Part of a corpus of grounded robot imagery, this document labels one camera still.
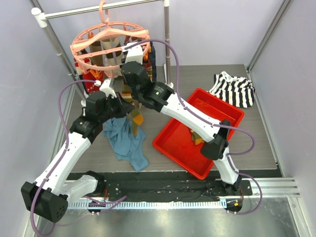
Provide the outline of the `pink round clip hanger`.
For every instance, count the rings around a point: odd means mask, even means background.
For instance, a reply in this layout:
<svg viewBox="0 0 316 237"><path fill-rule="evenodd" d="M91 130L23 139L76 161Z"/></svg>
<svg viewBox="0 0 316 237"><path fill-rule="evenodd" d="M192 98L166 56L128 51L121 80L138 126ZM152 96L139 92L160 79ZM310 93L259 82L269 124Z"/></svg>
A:
<svg viewBox="0 0 316 237"><path fill-rule="evenodd" d="M119 65L127 44L148 40L149 31L130 22L110 21L110 15L100 1L98 11L101 23L79 33L70 45L75 67L83 74L105 73L108 77L120 76Z"/></svg>

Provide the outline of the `olive green orange-toe sock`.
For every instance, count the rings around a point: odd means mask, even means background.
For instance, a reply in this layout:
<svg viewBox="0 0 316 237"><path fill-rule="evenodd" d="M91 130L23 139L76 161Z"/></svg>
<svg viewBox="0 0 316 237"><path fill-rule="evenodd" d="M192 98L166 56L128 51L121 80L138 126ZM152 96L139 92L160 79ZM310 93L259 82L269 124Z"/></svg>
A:
<svg viewBox="0 0 316 237"><path fill-rule="evenodd" d="M136 108L134 108L130 112L130 116L131 116L131 132L134 136L136 136L138 134L138 128L143 123L144 119L143 119L142 114Z"/></svg>

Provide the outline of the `red christmas sock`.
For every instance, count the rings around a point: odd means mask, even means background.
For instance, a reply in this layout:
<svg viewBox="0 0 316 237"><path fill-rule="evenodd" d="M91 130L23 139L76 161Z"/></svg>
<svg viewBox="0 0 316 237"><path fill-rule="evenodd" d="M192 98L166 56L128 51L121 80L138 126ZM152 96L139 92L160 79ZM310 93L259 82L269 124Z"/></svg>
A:
<svg viewBox="0 0 316 237"><path fill-rule="evenodd" d="M100 72L97 70L87 70L86 73L82 73L82 79L88 80L88 82L84 82L85 90L87 94L90 94L94 91L98 91L99 87L95 85L96 80L100 78Z"/></svg>

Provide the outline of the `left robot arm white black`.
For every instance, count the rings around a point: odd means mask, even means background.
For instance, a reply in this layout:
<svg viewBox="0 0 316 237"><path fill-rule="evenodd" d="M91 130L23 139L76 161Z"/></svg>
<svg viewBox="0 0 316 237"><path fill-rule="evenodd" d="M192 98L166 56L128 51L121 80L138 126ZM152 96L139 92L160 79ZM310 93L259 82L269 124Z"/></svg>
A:
<svg viewBox="0 0 316 237"><path fill-rule="evenodd" d="M134 109L117 93L106 96L102 91L89 95L82 114L73 122L67 140L50 165L33 182L21 187L28 211L52 222L59 222L70 204L87 194L100 197L105 191L105 178L93 171L66 184L82 154L102 132L103 124L112 118L123 118Z"/></svg>

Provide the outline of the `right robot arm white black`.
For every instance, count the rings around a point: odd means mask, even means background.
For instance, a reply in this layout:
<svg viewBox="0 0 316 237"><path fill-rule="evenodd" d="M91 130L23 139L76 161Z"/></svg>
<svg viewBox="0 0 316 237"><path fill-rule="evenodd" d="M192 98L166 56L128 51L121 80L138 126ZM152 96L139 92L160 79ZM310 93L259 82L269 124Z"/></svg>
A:
<svg viewBox="0 0 316 237"><path fill-rule="evenodd" d="M241 189L241 176L228 158L228 120L216 120L182 99L171 87L151 81L145 67L132 61L123 64L121 72L131 89L131 96L148 109L170 116L196 132L204 141L200 153L212 160L229 195Z"/></svg>

